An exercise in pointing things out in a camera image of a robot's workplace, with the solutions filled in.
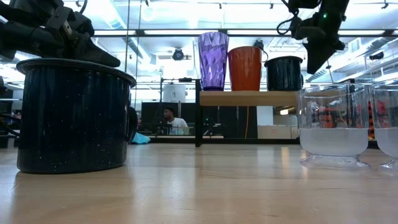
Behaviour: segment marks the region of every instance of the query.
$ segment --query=water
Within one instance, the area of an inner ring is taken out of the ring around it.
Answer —
[[[368,129],[300,129],[300,143],[312,154],[356,156],[368,147]]]
[[[398,158],[398,128],[375,129],[377,145],[387,155]]]

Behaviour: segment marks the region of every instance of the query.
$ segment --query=wooden tabletop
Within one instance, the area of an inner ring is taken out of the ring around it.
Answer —
[[[0,149],[0,223],[397,223],[398,177],[306,169],[300,146],[130,146],[126,165],[67,175],[20,173]]]
[[[296,91],[201,91],[202,106],[296,106]]]

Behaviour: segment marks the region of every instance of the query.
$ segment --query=handle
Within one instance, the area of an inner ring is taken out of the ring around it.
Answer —
[[[127,141],[130,143],[134,136],[136,135],[137,132],[137,125],[138,125],[138,117],[137,117],[137,111],[133,107],[129,107],[129,129],[127,133]]]
[[[303,74],[300,74],[300,81],[301,81],[301,88],[300,89],[302,89],[303,86],[304,86],[304,76],[303,76]]]

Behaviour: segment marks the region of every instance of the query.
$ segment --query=pot rim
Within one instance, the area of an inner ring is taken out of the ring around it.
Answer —
[[[127,80],[130,83],[131,87],[135,87],[137,85],[136,79],[131,75],[127,74],[126,72],[122,72],[115,68],[94,62],[86,62],[86,61],[72,60],[65,58],[33,58],[19,62],[16,67],[19,72],[26,75],[28,69],[32,67],[36,66],[47,67],[52,65],[59,67],[67,67],[67,68],[74,67],[79,69],[94,70],[96,72],[104,72]]]
[[[261,48],[255,47],[255,46],[241,46],[241,47],[235,47],[234,49],[230,50],[228,53],[230,53],[233,50],[238,50],[238,49],[241,49],[241,48],[256,48],[256,49],[259,49],[260,51],[262,51]]]
[[[326,93],[328,91],[333,91],[334,89],[326,89],[325,91],[324,91],[324,89],[316,91],[316,89],[319,89],[321,87],[322,88],[330,88],[330,87],[333,87],[333,86],[335,86],[337,88],[344,87],[344,86],[356,86],[357,88],[362,88],[362,89],[358,90],[358,91],[355,91],[355,92],[352,92],[352,93],[342,93],[342,94],[335,94],[335,95],[330,95],[330,96],[323,96],[323,95],[317,96],[317,94]],[[342,96],[350,96],[350,95],[354,95],[354,94],[357,94],[357,93],[362,93],[364,91],[366,91],[366,86],[363,85],[363,84],[360,84],[360,83],[334,83],[334,84],[330,84],[330,85],[318,85],[318,86],[303,88],[303,89],[298,91],[298,95],[300,97],[306,98],[306,99],[308,99],[308,98],[329,99],[329,98],[336,98],[336,97],[342,97]]]
[[[266,67],[266,66],[268,66],[269,62],[272,62],[274,60],[279,60],[279,59],[297,59],[297,60],[299,60],[300,63],[303,62],[303,59],[300,57],[297,57],[297,56],[282,56],[282,57],[277,57],[277,58],[273,58],[273,59],[266,61],[264,66]]]

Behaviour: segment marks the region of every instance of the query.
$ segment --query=wooden shelf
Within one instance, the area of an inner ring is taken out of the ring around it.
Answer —
[[[202,106],[296,106],[296,91],[201,91]]]

